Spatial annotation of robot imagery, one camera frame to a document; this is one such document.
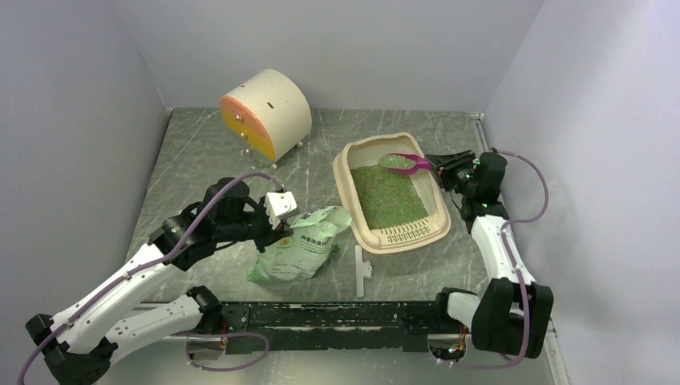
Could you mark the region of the green cat litter bag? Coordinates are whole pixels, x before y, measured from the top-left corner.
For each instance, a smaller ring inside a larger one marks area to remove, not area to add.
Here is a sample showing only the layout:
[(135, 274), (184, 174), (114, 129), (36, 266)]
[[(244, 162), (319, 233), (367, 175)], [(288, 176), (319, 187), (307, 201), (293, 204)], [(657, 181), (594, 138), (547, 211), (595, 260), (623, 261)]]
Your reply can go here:
[(350, 227), (350, 212), (329, 206), (292, 218), (293, 234), (265, 248), (247, 275), (250, 282), (295, 282), (312, 278), (338, 248), (337, 235)]

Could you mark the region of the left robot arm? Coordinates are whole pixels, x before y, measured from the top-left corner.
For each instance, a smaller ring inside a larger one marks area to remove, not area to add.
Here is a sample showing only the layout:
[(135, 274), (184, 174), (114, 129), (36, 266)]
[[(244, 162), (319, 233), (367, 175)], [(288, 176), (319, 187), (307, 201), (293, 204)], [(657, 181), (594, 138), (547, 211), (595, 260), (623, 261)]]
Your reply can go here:
[(210, 185), (201, 201), (169, 217), (134, 256), (74, 305), (26, 323), (42, 357), (60, 384), (93, 384), (115, 363), (173, 334), (205, 335), (228, 328), (225, 308), (205, 286), (195, 286), (166, 305), (133, 315), (157, 287), (197, 262), (243, 241), (259, 252), (291, 235), (298, 213), (293, 194), (276, 183), (254, 200), (245, 176)]

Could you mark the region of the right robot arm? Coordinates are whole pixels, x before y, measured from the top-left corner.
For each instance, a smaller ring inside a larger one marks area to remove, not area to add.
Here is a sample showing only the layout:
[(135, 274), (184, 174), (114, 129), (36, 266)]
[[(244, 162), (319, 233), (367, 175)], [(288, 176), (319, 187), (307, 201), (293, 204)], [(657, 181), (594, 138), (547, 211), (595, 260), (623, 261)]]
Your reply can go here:
[(488, 274), (482, 294), (454, 288), (437, 293), (433, 323), (440, 332), (467, 333), (478, 351), (500, 355), (503, 368), (540, 355), (554, 302), (552, 290), (538, 284), (523, 263), (512, 235), (520, 220), (500, 201), (512, 155), (493, 148), (480, 155), (467, 150), (425, 156), (438, 186), (460, 195), (460, 217)]

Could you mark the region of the beige litter box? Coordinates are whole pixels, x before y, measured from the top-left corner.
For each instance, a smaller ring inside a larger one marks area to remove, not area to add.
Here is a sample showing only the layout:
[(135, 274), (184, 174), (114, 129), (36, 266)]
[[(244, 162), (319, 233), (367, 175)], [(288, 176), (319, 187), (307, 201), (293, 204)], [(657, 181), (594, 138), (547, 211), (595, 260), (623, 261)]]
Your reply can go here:
[(392, 153), (423, 155), (415, 137), (400, 132), (350, 142), (333, 162), (354, 236), (364, 250), (375, 254), (422, 248), (451, 229), (449, 210), (433, 176), (427, 170), (404, 175), (378, 164)]

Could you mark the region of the magenta litter scoop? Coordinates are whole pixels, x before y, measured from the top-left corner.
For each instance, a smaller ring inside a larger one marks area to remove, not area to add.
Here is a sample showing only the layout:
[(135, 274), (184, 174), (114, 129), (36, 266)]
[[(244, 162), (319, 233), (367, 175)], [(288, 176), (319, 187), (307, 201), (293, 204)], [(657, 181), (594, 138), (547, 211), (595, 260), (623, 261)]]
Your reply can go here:
[(420, 170), (433, 171), (433, 164), (416, 154), (390, 153), (378, 160), (378, 165), (388, 171), (413, 175)]

